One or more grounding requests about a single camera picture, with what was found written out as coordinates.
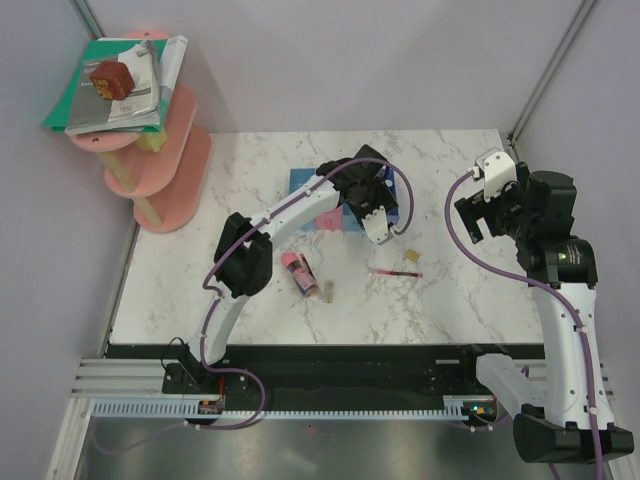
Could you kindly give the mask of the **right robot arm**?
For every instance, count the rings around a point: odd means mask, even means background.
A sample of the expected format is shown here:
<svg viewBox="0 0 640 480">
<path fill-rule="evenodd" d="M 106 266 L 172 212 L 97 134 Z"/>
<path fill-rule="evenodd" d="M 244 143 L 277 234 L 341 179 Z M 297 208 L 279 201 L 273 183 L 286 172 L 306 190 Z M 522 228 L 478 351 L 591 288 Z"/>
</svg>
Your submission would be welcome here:
<svg viewBox="0 0 640 480">
<path fill-rule="evenodd" d="M 630 455 L 632 432 L 617 425 L 603 385 L 595 336 L 598 282 L 591 245 L 572 234 L 577 189 L 571 177 L 516 167 L 495 197 L 484 191 L 445 199 L 471 240 L 508 236 L 523 269 L 515 274 L 482 260 L 477 265 L 531 287 L 543 329 L 546 388 L 540 390 L 506 354 L 484 354 L 458 368 L 467 392 L 488 388 L 513 419 L 516 450 L 527 463 L 595 465 Z"/>
</svg>

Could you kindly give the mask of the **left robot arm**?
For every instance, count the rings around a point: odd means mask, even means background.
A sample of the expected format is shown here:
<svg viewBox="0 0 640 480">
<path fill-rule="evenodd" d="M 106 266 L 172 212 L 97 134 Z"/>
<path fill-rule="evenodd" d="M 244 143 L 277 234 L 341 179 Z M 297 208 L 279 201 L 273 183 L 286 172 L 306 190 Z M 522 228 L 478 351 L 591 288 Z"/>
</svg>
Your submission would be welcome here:
<svg viewBox="0 0 640 480">
<path fill-rule="evenodd" d="M 220 371 L 214 363 L 224 356 L 241 311 L 270 282 L 274 250 L 302 226 L 347 206 L 375 244 L 406 232 L 411 217 L 401 227 L 388 219 L 388 213 L 399 208 L 387 184 L 390 171 L 397 179 L 407 179 L 398 167 L 365 145 L 351 158 L 322 164 L 298 189 L 263 212 L 252 216 L 236 212 L 227 218 L 214 265 L 203 281 L 203 288 L 213 293 L 212 302 L 189 342 L 197 359 L 185 370 L 190 387 L 198 393 L 216 388 Z"/>
</svg>

